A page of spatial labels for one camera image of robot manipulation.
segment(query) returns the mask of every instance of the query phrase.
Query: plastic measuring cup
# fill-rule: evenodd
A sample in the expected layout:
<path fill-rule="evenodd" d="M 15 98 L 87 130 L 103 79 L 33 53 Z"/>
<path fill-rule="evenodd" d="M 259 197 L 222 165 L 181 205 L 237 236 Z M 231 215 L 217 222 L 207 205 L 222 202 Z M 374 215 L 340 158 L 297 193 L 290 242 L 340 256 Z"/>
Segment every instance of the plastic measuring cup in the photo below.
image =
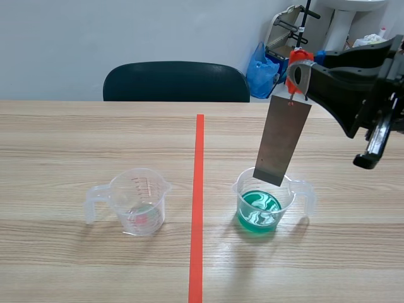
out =
<path fill-rule="evenodd" d="M 131 235 L 148 235 L 164 222 L 164 199 L 171 184 L 151 169 L 131 169 L 109 184 L 87 191 L 86 223 L 95 220 L 95 203 L 105 201 L 116 212 L 124 231 Z"/>
<path fill-rule="evenodd" d="M 312 215 L 316 195 L 310 183 L 293 181 L 287 176 L 280 187 L 253 177 L 254 167 L 241 173 L 233 184 L 237 194 L 237 216 L 253 232 L 271 232 L 298 197 L 305 199 L 305 213 Z"/>

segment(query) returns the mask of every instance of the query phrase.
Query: black chair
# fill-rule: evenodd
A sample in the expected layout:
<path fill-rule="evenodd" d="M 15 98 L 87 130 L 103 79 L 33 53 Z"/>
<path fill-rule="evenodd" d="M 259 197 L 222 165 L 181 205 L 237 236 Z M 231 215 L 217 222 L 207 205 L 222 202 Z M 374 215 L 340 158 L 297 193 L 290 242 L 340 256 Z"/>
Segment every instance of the black chair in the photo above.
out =
<path fill-rule="evenodd" d="M 249 102 L 244 75 L 230 66 L 184 61 L 119 66 L 104 82 L 104 101 Z"/>

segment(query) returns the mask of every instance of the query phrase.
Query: green liquid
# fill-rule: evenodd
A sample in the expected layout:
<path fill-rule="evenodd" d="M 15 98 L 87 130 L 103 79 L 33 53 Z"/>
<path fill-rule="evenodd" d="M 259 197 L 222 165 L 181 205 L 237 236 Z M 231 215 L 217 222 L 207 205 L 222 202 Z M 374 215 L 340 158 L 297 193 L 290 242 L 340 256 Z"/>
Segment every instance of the green liquid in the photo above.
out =
<path fill-rule="evenodd" d="M 264 191 L 249 191 L 242 195 L 250 205 L 260 210 L 279 211 L 282 209 L 278 200 Z M 281 214 L 263 213 L 242 207 L 237 212 L 240 223 L 252 232 L 272 232 L 276 229 Z"/>

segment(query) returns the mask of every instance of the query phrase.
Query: metal sheet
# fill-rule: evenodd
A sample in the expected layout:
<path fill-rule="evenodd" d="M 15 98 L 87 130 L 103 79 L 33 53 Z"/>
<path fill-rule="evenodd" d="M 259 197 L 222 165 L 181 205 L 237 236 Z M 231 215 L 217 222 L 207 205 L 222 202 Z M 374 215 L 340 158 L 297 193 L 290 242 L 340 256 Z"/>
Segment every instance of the metal sheet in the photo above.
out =
<path fill-rule="evenodd" d="M 254 177 L 280 186 L 302 133 L 311 105 L 271 97 Z"/>

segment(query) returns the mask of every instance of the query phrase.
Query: red tape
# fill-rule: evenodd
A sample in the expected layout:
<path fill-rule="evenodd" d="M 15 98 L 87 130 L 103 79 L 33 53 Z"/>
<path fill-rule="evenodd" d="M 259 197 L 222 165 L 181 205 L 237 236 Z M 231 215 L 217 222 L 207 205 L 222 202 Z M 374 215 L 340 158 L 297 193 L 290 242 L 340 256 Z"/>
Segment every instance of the red tape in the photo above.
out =
<path fill-rule="evenodd" d="M 202 303 L 203 298 L 203 151 L 204 115 L 196 116 L 194 188 L 192 198 L 191 253 L 189 256 L 189 303 Z"/>

